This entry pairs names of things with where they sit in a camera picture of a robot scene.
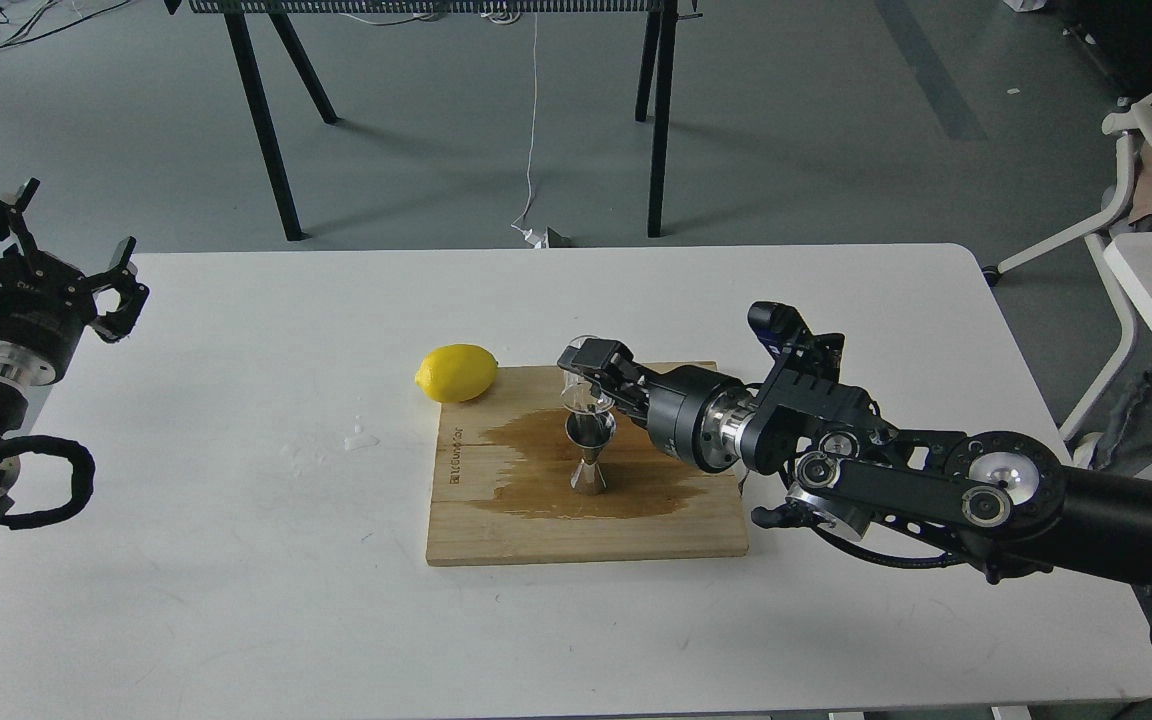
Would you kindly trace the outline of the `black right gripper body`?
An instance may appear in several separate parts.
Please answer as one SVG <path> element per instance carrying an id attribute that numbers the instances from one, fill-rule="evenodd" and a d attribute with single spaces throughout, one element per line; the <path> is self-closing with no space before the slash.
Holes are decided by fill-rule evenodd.
<path id="1" fill-rule="evenodd" d="M 704 366 L 682 365 L 664 373 L 644 369 L 637 386 L 649 393 L 646 433 L 658 450 L 702 471 L 735 464 L 738 452 L 722 427 L 746 401 L 744 384 Z"/>

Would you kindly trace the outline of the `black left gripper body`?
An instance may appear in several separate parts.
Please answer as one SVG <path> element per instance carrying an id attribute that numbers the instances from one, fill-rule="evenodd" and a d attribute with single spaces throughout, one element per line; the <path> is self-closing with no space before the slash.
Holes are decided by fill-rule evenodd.
<path id="1" fill-rule="evenodd" d="M 65 262 L 40 260 L 29 270 L 23 260 L 0 260 L 0 347 L 23 348 L 41 370 L 37 386 L 59 382 L 67 374 L 82 331 L 93 314 L 93 302 L 71 300 L 81 270 Z"/>

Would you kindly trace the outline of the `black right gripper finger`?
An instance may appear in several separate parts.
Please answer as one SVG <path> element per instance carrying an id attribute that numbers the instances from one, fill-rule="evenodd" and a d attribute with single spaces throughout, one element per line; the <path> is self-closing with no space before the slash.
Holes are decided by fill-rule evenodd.
<path id="1" fill-rule="evenodd" d="M 563 396 L 581 392 L 630 396 L 637 392 L 637 364 L 634 353 L 617 340 L 579 338 L 568 343 L 558 357 L 563 370 Z"/>
<path id="2" fill-rule="evenodd" d="M 613 407 L 636 427 L 646 429 L 650 409 L 647 389 L 643 386 L 594 386 L 599 404 Z"/>

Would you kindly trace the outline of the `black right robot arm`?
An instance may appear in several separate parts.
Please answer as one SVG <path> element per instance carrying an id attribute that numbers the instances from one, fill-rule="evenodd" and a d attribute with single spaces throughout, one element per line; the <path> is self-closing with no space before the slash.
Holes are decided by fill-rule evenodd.
<path id="1" fill-rule="evenodd" d="M 992 584 L 1061 568 L 1152 592 L 1152 480 L 1064 464 L 1011 430 L 897 429 L 838 379 L 842 334 L 814 334 L 795 306 L 768 301 L 748 324 L 773 363 L 761 382 L 654 372 L 590 336 L 558 366 L 687 465 L 780 475 L 786 501 L 751 511 L 758 526 L 806 526 L 887 568 L 968 564 Z"/>

